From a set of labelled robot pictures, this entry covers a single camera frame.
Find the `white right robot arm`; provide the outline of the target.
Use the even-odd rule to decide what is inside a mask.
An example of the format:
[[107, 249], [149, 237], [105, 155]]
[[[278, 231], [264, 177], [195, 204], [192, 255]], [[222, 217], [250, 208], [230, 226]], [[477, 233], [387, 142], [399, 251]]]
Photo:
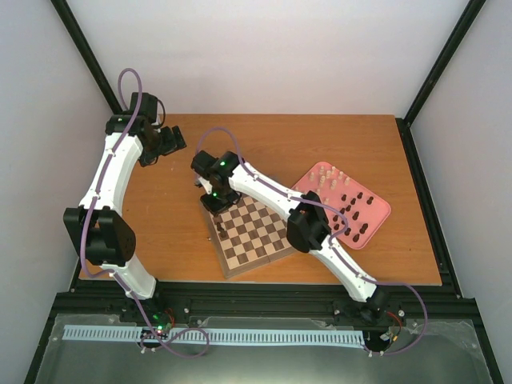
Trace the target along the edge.
[[190, 168], [196, 184], [205, 189], [201, 203], [217, 216], [247, 195], [272, 209], [286, 221], [286, 238], [296, 250], [312, 254], [343, 284], [360, 304], [360, 316], [371, 322], [382, 316], [389, 301], [381, 288], [332, 235], [326, 212], [336, 209], [321, 203], [313, 191], [305, 194], [287, 188], [257, 171], [239, 154], [227, 151], [216, 158], [197, 152]]

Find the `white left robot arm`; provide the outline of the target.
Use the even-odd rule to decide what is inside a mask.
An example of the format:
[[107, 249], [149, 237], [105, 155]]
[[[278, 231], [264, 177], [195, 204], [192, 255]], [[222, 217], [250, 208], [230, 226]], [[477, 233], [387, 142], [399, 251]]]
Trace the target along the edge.
[[132, 171], [155, 164], [186, 147], [178, 126], [164, 126], [162, 102], [152, 94], [132, 93], [130, 105], [106, 124], [105, 145], [97, 172], [78, 206], [63, 221], [80, 259], [116, 278], [129, 298], [138, 298], [138, 312], [149, 322], [165, 316], [166, 301], [154, 294], [157, 280], [135, 254], [134, 231], [122, 217], [122, 204]]

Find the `black aluminium frame rail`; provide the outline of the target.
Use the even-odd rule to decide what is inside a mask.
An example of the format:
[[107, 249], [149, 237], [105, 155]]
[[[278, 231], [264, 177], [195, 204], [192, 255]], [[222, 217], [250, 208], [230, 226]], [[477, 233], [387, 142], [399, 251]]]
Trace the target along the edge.
[[[433, 319], [478, 315], [475, 300], [459, 297], [446, 286], [420, 287], [417, 294], [401, 286], [388, 292], [388, 307], [404, 310], [408, 318], [424, 313]], [[153, 303], [161, 310], [171, 308], [180, 322], [208, 316], [339, 319], [347, 306], [358, 306], [339, 285], [219, 282], [160, 282]], [[69, 291], [56, 295], [51, 313], [124, 314], [140, 319], [133, 301], [116, 282], [107, 280], [77, 281]]]

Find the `pink plastic tray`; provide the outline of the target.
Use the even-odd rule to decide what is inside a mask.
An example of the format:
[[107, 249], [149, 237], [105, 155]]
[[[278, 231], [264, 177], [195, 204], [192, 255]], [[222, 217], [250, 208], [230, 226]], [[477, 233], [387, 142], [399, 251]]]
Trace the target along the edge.
[[[324, 177], [318, 174], [321, 166], [326, 170]], [[337, 185], [331, 190], [330, 184], [333, 180], [337, 180]], [[296, 181], [293, 189], [303, 194], [312, 190], [323, 204], [343, 214], [349, 221], [348, 228], [351, 228], [351, 232], [345, 236], [347, 229], [344, 230], [338, 236], [338, 240], [354, 250], [364, 248], [391, 213], [387, 201], [328, 162], [314, 164]], [[346, 200], [342, 201], [341, 197], [344, 194]], [[368, 225], [366, 232], [360, 234], [359, 230], [365, 224]]]

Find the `wooden chess board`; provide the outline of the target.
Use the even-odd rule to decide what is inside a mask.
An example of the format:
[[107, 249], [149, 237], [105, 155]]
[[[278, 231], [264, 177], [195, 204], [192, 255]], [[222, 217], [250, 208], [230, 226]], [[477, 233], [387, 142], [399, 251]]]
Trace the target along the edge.
[[[243, 274], [287, 257], [295, 249], [286, 238], [286, 221], [272, 209], [248, 195], [237, 205], [213, 215], [201, 208], [225, 278]], [[216, 223], [227, 238], [222, 240]]]

